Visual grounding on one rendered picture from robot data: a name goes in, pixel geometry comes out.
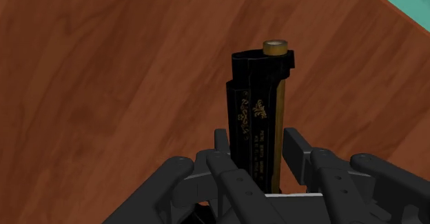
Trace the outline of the black and gold cylinder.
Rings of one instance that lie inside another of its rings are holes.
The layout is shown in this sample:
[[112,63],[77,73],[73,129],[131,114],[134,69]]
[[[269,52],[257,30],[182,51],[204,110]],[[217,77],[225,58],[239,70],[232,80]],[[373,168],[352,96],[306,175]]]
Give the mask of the black and gold cylinder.
[[294,53],[281,39],[232,54],[226,83],[231,157],[266,194],[280,193],[285,80],[294,67]]

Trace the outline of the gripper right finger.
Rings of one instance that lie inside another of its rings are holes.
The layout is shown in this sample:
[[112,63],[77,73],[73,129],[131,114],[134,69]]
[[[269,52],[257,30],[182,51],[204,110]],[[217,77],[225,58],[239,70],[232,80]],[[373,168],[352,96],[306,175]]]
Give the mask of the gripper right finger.
[[322,194],[331,224],[430,224],[430,181],[375,155],[345,161],[286,128],[283,158],[299,185]]

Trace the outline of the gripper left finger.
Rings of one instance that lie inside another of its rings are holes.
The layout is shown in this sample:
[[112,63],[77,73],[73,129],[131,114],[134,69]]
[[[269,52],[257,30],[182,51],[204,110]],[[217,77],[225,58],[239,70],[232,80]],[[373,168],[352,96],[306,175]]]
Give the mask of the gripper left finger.
[[183,224],[203,201],[216,204],[216,224],[285,224],[254,179],[266,168],[270,136],[265,131],[214,132],[215,147],[192,161],[166,160],[102,224]]

